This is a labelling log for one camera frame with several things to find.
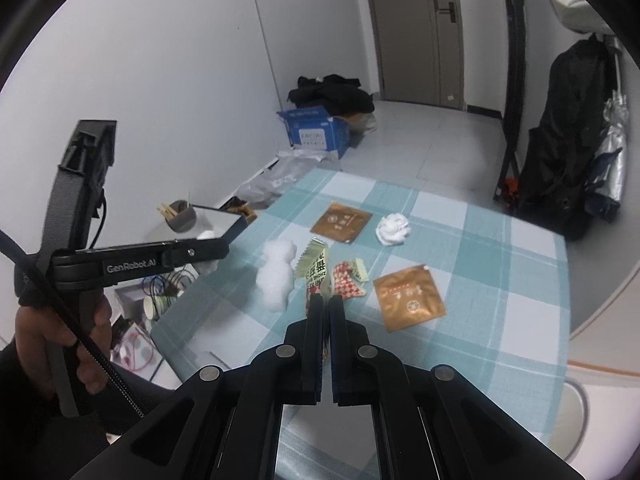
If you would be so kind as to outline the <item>person's dark sleeve forearm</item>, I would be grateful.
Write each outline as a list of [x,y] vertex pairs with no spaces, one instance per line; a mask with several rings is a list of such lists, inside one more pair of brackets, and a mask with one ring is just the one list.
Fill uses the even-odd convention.
[[15,344],[1,351],[1,477],[69,479],[108,448],[108,434],[124,434],[140,418],[111,384],[90,398],[89,411],[61,414],[27,377]]

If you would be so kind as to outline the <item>white shoulder bag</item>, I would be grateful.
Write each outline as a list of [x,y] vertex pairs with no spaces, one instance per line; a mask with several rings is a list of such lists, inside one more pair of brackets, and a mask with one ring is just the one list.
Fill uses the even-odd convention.
[[614,36],[613,29],[587,0],[549,0],[560,23],[578,34]]

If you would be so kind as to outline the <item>person's left hand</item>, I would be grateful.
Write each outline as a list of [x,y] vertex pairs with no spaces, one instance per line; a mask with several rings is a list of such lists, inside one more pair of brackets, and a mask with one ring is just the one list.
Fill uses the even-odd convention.
[[[94,310],[91,339],[104,356],[110,355],[112,342],[112,308],[105,296]],[[15,317],[15,348],[26,375],[45,393],[54,393],[51,367],[47,357],[47,344],[74,348],[77,338],[50,308],[19,307]],[[108,382],[84,346],[77,348],[79,365],[77,377],[90,394],[100,393]]]

